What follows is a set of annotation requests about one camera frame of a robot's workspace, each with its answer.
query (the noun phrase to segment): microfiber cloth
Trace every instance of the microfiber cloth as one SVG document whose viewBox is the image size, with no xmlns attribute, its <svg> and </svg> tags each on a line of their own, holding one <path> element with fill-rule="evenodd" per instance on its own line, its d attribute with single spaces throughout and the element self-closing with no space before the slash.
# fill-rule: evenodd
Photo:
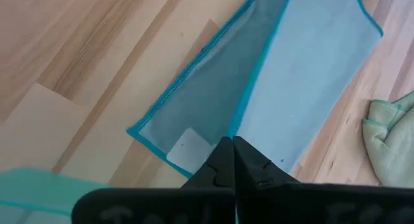
<svg viewBox="0 0 414 224">
<path fill-rule="evenodd" d="M 127 132 L 187 177 L 226 135 L 289 173 L 381 37 L 361 0 L 246 0 Z"/>
<path fill-rule="evenodd" d="M 385 186 L 414 188 L 414 92 L 396 102 L 373 100 L 362 133 Z"/>
<path fill-rule="evenodd" d="M 0 173 L 0 217 L 4 224 L 71 223 L 72 209 L 82 196 L 107 185 L 82 181 L 35 168 Z"/>
</svg>

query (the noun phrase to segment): pale green towel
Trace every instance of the pale green towel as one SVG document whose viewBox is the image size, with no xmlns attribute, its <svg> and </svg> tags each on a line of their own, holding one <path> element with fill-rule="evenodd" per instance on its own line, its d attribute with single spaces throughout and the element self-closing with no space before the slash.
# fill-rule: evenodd
<svg viewBox="0 0 414 224">
<path fill-rule="evenodd" d="M 362 121 L 369 159 L 385 186 L 414 188 L 414 92 L 396 102 L 373 100 Z"/>
</svg>

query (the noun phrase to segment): blue microfiber cloth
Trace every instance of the blue microfiber cloth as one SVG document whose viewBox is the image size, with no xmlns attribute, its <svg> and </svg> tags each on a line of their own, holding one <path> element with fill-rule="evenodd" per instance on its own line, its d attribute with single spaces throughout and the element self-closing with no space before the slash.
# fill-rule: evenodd
<svg viewBox="0 0 414 224">
<path fill-rule="evenodd" d="M 188 177 L 224 135 L 290 172 L 381 37 L 361 0 L 246 0 L 127 132 Z"/>
</svg>

